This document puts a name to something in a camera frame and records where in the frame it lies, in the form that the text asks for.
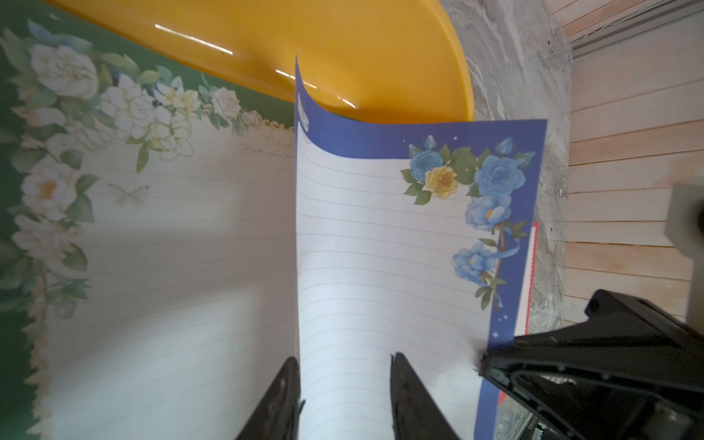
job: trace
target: notebook page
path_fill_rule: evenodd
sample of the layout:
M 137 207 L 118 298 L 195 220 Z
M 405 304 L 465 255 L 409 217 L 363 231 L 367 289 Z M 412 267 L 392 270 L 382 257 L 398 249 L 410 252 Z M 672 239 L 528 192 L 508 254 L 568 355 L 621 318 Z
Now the notebook page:
M 8 12 L 25 45 L 0 53 L 28 433 L 232 439 L 296 352 L 293 106 L 39 10 Z M 46 63 L 78 70 L 40 83 Z
M 504 232 L 506 245 L 491 227 L 468 226 L 468 186 L 414 204 L 401 171 L 409 167 L 409 144 L 483 151 L 529 126 L 535 133 L 522 139 L 523 151 L 538 156 L 539 169 L 544 122 L 371 126 L 334 117 L 300 88 L 297 99 L 301 438 L 392 439 L 389 367 L 397 351 L 460 438 L 491 438 L 498 390 L 482 381 L 477 364 L 487 345 L 513 338 L 538 171 L 522 170 L 526 181 L 513 194 L 521 201 L 512 207 L 527 221 L 515 221 L 515 240 Z M 490 209 L 476 221 L 493 221 Z M 499 295 L 475 296 L 486 284 L 468 279 L 472 253 L 483 269 L 478 277 L 500 275 L 506 283 Z M 457 272 L 453 261 L 460 261 Z

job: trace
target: white flower illustration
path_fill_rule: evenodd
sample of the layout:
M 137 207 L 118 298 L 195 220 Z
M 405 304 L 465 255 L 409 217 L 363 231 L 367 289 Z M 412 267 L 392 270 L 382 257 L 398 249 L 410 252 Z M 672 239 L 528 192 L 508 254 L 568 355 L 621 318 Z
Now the white flower illustration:
M 239 105 L 237 93 L 221 87 L 213 93 L 213 106 L 215 112 L 222 117 L 236 118 L 242 109 Z
M 154 97 L 165 106 L 174 106 L 176 110 L 186 116 L 195 116 L 194 111 L 201 106 L 198 92 L 183 90 L 183 87 L 172 88 L 166 84 L 157 83 Z
M 156 119 L 154 98 L 146 93 L 139 84 L 124 73 L 118 79 L 117 87 L 108 87 L 100 97 L 100 109 L 115 118 L 115 137 L 135 139 L 143 137 L 149 131 L 149 125 Z
M 161 158 L 170 160 L 181 154 L 190 156 L 193 148 L 188 142 L 191 136 L 191 123 L 183 113 L 169 113 L 164 107 L 157 107 L 156 122 L 150 129 L 151 142 L 155 150 L 161 152 Z
M 35 44 L 30 49 L 37 80 L 59 96 L 89 99 L 98 90 L 95 65 L 88 55 L 66 46 L 53 48 Z
M 30 150 L 36 150 L 39 148 L 44 148 L 44 142 L 37 141 L 35 138 L 23 134 L 22 143 L 20 144 L 20 147 Z
M 22 181 L 22 203 L 35 214 L 61 220 L 64 210 L 76 199 L 80 173 L 65 163 L 46 157 L 37 162 Z
M 301 121 L 303 130 L 307 133 L 309 124 L 308 115 L 306 115 L 306 112 L 303 110 L 303 104 L 301 103 L 301 95 L 298 96 L 298 120 Z
M 72 242 L 80 234 L 79 227 L 65 230 L 56 222 L 46 219 L 33 222 L 24 215 L 15 217 L 15 223 L 20 230 L 12 234 L 12 241 L 30 257 L 45 261 L 64 259 L 66 252 L 73 251 Z
M 48 124 L 63 125 L 66 122 L 66 117 L 57 108 L 42 107 L 28 110 L 27 107 L 12 107 L 11 110 L 20 118 L 26 119 L 27 125 L 30 127 L 41 127 Z
M 61 144 L 64 147 L 83 146 L 88 151 L 100 151 L 108 148 L 113 141 L 113 130 L 98 120 L 94 121 L 94 128 L 76 124 L 64 135 Z
M 260 127 L 262 125 L 262 117 L 255 110 L 242 113 L 242 122 L 249 127 Z

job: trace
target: yellow bowl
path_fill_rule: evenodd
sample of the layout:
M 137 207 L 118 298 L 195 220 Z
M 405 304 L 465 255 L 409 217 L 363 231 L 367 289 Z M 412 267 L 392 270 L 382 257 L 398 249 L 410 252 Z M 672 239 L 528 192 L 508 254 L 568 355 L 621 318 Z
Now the yellow bowl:
M 437 0 L 52 0 L 183 64 L 378 123 L 474 120 L 464 53 Z

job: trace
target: black metal bracket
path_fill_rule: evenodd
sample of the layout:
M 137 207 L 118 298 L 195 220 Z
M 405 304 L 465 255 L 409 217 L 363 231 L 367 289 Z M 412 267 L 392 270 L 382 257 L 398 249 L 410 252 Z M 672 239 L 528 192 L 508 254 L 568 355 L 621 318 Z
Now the black metal bracket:
M 704 339 L 649 301 L 598 290 L 587 322 L 517 337 L 481 374 L 564 440 L 704 439 Z

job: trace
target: blue bordered page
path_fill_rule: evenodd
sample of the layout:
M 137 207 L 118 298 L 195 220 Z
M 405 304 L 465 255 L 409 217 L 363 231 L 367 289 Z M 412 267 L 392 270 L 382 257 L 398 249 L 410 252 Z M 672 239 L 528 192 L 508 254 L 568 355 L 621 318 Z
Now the blue bordered page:
M 545 132 L 342 118 L 296 69 L 302 439 L 392 439 L 397 351 L 461 438 L 492 438 L 478 358 L 514 335 Z

